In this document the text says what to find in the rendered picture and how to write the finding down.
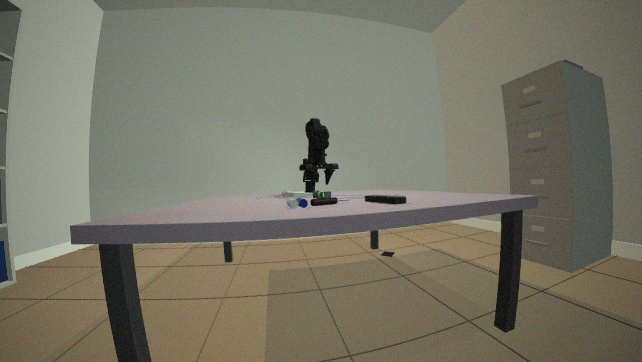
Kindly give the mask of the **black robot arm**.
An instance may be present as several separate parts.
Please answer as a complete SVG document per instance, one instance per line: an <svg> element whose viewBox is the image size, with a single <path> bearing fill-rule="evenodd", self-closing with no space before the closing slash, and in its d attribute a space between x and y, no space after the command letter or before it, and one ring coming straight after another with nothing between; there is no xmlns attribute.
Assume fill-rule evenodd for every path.
<svg viewBox="0 0 642 362"><path fill-rule="evenodd" d="M310 118L310 121L306 123L305 133L309 139L308 143L308 159L303 159L303 164L312 164L313 163L313 152L325 152L325 149L329 146L329 132L326 126L321 125L320 119ZM315 182L319 182L319 173L317 169L315 171ZM306 172L303 175L303 182L306 182L305 193L313 193L315 191L315 185L312 186L309 176Z"/></svg>

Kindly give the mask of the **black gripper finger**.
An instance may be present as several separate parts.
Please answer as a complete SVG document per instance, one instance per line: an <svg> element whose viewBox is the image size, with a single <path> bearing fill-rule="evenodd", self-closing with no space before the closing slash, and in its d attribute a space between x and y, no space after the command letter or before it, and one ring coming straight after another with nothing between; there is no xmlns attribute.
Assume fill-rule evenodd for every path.
<svg viewBox="0 0 642 362"><path fill-rule="evenodd" d="M312 183L312 186L314 186L315 185L315 171L304 171L304 172L307 173L307 175L309 176L310 181Z"/></svg>
<svg viewBox="0 0 642 362"><path fill-rule="evenodd" d="M335 170L324 170L324 172L325 172L325 182L326 182L326 185L328 185L328 183L329 183L329 181L330 181L330 178L331 178L331 176L332 176L332 174L333 174L333 172L334 172L334 171L335 171Z"/></svg>

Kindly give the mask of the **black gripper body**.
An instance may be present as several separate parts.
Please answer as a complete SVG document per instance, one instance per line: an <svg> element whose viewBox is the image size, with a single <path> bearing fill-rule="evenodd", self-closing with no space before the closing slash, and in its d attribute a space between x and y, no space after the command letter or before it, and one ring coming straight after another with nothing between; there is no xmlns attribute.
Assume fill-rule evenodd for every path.
<svg viewBox="0 0 642 362"><path fill-rule="evenodd" d="M339 169L339 166L337 163L332 163L332 164L327 164L325 163L325 152L313 152L313 163L312 164L301 164L299 167L299 171L305 170L305 171L313 171L313 169L325 169L325 170L333 170L333 169ZM318 166L318 167L316 167ZM322 167L321 167L322 166Z"/></svg>

